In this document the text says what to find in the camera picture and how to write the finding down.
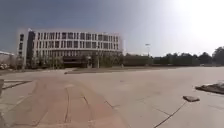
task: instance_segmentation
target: blue sky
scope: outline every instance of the blue sky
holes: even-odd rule
[[[0,50],[15,52],[18,28],[120,33],[125,52],[212,53],[224,45],[222,0],[1,0]]]

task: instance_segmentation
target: distant building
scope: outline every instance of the distant building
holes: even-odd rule
[[[18,58],[24,67],[52,59],[61,59],[64,64],[75,66],[83,62],[76,60],[84,56],[93,59],[93,55],[119,56],[123,52],[122,38],[118,34],[72,29],[20,29],[17,42]]]
[[[12,63],[12,59],[14,54],[0,51],[0,64],[10,65]]]

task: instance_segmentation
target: light pole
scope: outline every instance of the light pole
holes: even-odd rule
[[[100,48],[100,45],[98,44],[97,45],[97,68],[100,68],[99,48]]]
[[[148,50],[148,62],[147,62],[147,65],[149,66],[149,61],[150,61],[150,59],[149,59],[149,47],[150,47],[150,44],[145,44],[145,46],[147,47],[147,50]]]
[[[149,57],[149,47],[150,47],[150,44],[145,44],[145,46],[147,47],[147,50],[148,50],[148,57]]]

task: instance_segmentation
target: tree line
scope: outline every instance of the tree line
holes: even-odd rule
[[[224,65],[224,47],[215,49],[212,55],[203,52],[201,55],[181,53],[167,54],[161,57],[148,57],[127,54],[123,57],[125,66],[199,66],[199,65]]]

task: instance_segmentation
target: pavement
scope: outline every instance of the pavement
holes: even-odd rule
[[[3,91],[4,123],[13,128],[224,127],[224,95],[194,89],[222,81],[222,67],[64,72],[1,76],[31,81]],[[183,96],[196,96],[200,101],[189,103]]]

